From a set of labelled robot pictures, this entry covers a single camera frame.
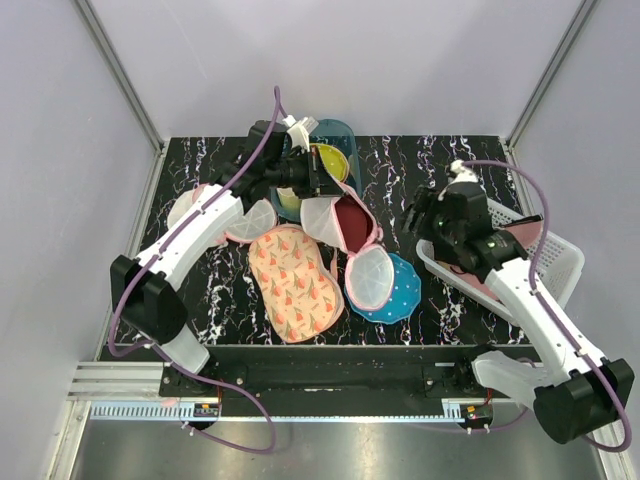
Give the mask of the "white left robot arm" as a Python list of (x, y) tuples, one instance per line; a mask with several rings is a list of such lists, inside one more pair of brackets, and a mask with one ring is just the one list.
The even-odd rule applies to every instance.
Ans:
[(341, 193), (310, 142), (315, 119), (287, 116), (258, 121), (250, 129), (241, 157), (217, 168), (198, 198), (155, 243), (110, 267), (113, 320), (124, 321), (155, 347), (162, 358), (183, 369), (181, 384), (196, 396), (215, 386), (210, 354), (186, 324), (187, 309), (178, 291), (187, 274), (214, 240), (275, 188), (290, 188), (302, 199)]

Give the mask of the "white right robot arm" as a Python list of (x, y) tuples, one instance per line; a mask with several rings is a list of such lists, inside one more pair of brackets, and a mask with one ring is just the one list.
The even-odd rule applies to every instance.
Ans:
[(484, 284), (507, 308), (535, 348), (533, 368), (487, 348), (454, 371), (466, 396), (497, 390), (530, 409), (543, 431), (566, 444), (619, 421), (626, 450), (632, 430), (626, 403), (635, 374), (623, 359), (609, 360), (588, 341), (537, 279), (533, 259), (507, 229), (492, 223), (488, 198), (473, 181), (442, 191), (416, 190), (402, 227), (433, 245), (437, 259)]

